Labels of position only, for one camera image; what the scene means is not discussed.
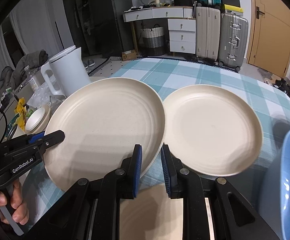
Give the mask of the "person's left hand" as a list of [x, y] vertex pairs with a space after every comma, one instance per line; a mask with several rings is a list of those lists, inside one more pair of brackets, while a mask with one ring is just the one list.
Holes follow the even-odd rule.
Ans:
[[[23, 200], [22, 196], [22, 184], [17, 179], [13, 182], [13, 193], [10, 197], [10, 205], [14, 209], [12, 218], [16, 223], [25, 225], [29, 220], [29, 210], [27, 208], [26, 202]], [[6, 196], [0, 192], [0, 207], [7, 204]]]

